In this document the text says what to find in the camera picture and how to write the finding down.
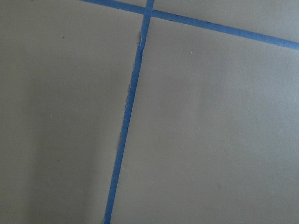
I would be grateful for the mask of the long blue tape strip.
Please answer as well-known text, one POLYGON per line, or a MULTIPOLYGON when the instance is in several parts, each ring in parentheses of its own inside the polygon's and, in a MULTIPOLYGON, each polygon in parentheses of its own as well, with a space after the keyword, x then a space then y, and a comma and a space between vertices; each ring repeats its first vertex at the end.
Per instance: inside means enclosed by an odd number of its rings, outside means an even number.
POLYGON ((112 173, 112 179, 110 183, 110 189, 109 189, 106 210, 105 210, 105 215, 103 220, 104 224, 109 224, 111 222, 114 200, 116 196, 116 190, 117 190, 118 180, 121 171, 122 159, 123 159, 126 140, 128 136, 129 124, 131 120, 140 69, 142 66, 143 51, 145 48, 146 38, 149 30, 153 5, 154 5, 153 0, 146 1, 145 11, 143 13, 141 32, 140 32, 141 37, 136 50, 135 62, 134 62, 132 76, 130 80, 130 86, 128 90, 128 96, 127 96, 127 101, 126 101, 126 106, 125 106, 125 111, 123 116, 123 123, 121 127, 120 143, 116 153, 114 169, 112 173))

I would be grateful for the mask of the crossing blue tape strip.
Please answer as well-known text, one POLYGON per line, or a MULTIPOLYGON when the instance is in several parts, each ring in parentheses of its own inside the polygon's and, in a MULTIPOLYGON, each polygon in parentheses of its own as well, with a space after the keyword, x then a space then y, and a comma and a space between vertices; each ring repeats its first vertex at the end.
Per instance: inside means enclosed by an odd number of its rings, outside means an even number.
MULTIPOLYGON (((88 3, 92 3, 95 5, 100 5, 100 6, 106 6, 110 8, 115 8, 119 9, 122 11, 128 11, 132 13, 137 13, 137 14, 144 14, 147 7, 142 7, 142 6, 137 6, 134 4, 129 4, 117 0, 89 0, 88 3)), ((220 33, 225 33, 229 35, 234 35, 242 38, 247 38, 259 42, 265 42, 268 44, 273 44, 289 49, 294 49, 298 50, 299 49, 299 43, 298 42, 293 42, 289 41, 286 39, 278 38, 278 37, 273 37, 270 35, 264 35, 261 33, 256 33, 256 32, 251 32, 248 30, 244 29, 239 29, 239 28, 234 28, 230 26, 225 26, 217 23, 212 23, 208 21, 203 21, 203 20, 198 20, 194 19, 191 17, 186 17, 182 15, 177 15, 177 14, 172 14, 164 11, 159 11, 159 10, 151 10, 151 17, 154 18, 159 18, 162 20, 166 21, 173 21, 176 23, 181 23, 189 26, 194 26, 194 27, 199 27, 203 29, 208 29, 220 33)))

